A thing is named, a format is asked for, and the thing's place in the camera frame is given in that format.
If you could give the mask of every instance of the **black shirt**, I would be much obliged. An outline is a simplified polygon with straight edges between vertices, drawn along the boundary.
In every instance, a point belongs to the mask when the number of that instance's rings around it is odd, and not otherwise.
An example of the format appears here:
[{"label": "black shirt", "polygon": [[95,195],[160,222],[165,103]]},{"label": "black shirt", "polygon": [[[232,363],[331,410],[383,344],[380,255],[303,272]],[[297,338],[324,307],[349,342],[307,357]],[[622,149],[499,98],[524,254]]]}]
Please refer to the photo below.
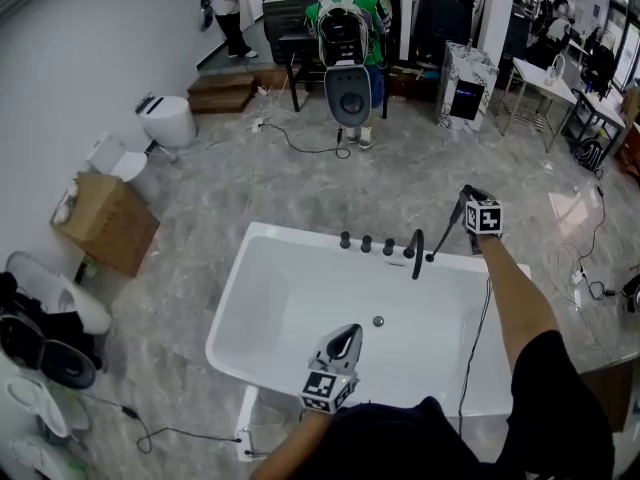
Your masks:
[{"label": "black shirt", "polygon": [[560,333],[545,332],[524,348],[511,393],[509,432],[495,464],[481,463],[428,397],[412,409],[369,403],[338,412],[295,478],[612,477],[611,429]]}]

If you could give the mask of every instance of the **wooden step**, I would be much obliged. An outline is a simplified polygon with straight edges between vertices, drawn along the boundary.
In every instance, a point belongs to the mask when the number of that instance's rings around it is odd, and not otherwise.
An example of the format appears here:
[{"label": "wooden step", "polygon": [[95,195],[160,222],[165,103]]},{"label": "wooden step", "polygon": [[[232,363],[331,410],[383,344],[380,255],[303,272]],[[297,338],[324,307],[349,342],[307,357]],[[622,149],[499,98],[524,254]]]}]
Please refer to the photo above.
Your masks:
[{"label": "wooden step", "polygon": [[209,94],[196,94],[189,97],[189,106],[194,114],[241,113],[254,94],[255,89],[253,87]]},{"label": "wooden step", "polygon": [[255,77],[250,73],[238,73],[235,75],[203,76],[196,80],[188,90],[189,94],[195,96],[223,91],[235,91],[247,87],[257,87]]}]

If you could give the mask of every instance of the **white bathtub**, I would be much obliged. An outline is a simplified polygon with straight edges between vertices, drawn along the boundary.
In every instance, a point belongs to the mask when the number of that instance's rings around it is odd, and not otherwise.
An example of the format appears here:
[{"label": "white bathtub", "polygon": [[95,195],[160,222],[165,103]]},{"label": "white bathtub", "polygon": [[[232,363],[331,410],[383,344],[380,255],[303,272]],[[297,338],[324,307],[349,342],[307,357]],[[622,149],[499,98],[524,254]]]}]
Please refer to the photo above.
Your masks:
[{"label": "white bathtub", "polygon": [[[347,250],[339,242],[334,236],[251,224],[207,340],[211,365],[295,396],[318,340],[341,325],[359,323],[361,382],[348,404],[411,407],[432,395],[447,416],[457,416],[485,299],[484,260],[438,254],[432,264],[423,261],[420,278],[413,281],[414,260],[404,258],[404,247],[386,257],[382,244],[364,254],[359,240]],[[527,266],[520,268],[530,276]],[[376,316],[384,318],[382,327],[373,325]],[[463,414],[508,414],[510,383],[492,298]]]}]

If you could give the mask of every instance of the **gray tile floor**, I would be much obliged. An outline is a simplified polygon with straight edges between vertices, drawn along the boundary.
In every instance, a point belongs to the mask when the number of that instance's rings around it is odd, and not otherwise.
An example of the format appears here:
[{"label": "gray tile floor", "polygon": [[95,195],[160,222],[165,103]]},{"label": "gray tile floor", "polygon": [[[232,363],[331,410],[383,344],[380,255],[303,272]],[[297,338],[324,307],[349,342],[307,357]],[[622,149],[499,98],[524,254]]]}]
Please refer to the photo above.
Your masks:
[{"label": "gray tile floor", "polygon": [[258,21],[244,31],[245,42],[258,52],[253,59],[241,57],[229,58],[229,47],[225,46],[213,58],[205,62],[198,71],[201,75],[222,75],[231,73],[245,73],[258,69],[272,69],[275,67],[271,55],[271,45],[264,35],[264,23]]},{"label": "gray tile floor", "polygon": [[[152,431],[174,426],[230,435],[244,385],[216,372],[204,347],[249,223],[333,235],[349,230],[376,241],[393,237],[401,244],[421,227],[433,247],[465,183],[504,201],[504,243],[518,262],[531,266],[579,370],[638,353],[640,317],[624,313],[620,301],[593,301],[584,286],[578,291],[580,311],[566,298],[571,258],[565,250],[557,257],[558,244],[570,242],[587,251],[603,208],[596,180],[577,166],[563,140],[545,154],[528,125],[514,122],[502,137],[493,115],[478,134],[456,133],[434,124],[431,106],[393,98],[389,119],[377,123],[378,144],[367,152],[352,148],[350,159],[338,160],[333,154],[297,153],[274,130],[253,134],[253,120],[266,113],[300,147],[335,144],[337,126],[320,95],[309,98],[297,115],[290,113],[286,92],[276,99],[275,94],[258,96],[242,116],[201,117],[197,142],[176,164],[152,157],[164,189],[153,205],[161,226],[138,277],[125,281],[103,274],[89,282],[113,299],[115,318],[106,344],[108,372],[94,386],[95,395],[134,406]],[[629,267],[640,263],[640,227],[635,224],[640,191],[610,159],[604,169],[607,220],[585,264],[591,279],[619,289],[630,276]],[[460,227],[443,250],[470,254]],[[138,423],[113,407],[87,405],[93,429],[84,439],[90,450],[86,455],[105,477],[228,480],[248,475],[250,467],[236,462],[229,443],[163,434],[154,438],[153,452],[143,455],[135,448],[143,435]],[[279,423],[283,416],[263,406],[256,418],[257,423]],[[295,418],[256,427],[260,447],[275,446]],[[506,429],[505,417],[467,418],[464,437],[482,460],[495,460]],[[619,471],[640,449],[637,434],[638,427],[632,426],[616,436]]]}]

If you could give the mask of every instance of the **faucet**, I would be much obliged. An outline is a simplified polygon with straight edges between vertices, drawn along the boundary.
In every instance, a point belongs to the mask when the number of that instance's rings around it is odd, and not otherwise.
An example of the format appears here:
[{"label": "faucet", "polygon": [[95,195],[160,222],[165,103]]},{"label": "faucet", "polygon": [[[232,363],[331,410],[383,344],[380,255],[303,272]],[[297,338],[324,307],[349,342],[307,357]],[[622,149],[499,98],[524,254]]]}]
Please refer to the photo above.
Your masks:
[{"label": "faucet", "polygon": [[[416,244],[418,245],[418,254],[416,255]],[[422,267],[422,255],[424,254],[424,233],[421,229],[417,229],[411,238],[409,247],[404,250],[404,257],[411,259],[415,256],[416,264],[413,267],[413,275],[411,278],[415,281],[420,275],[420,268]]]}]

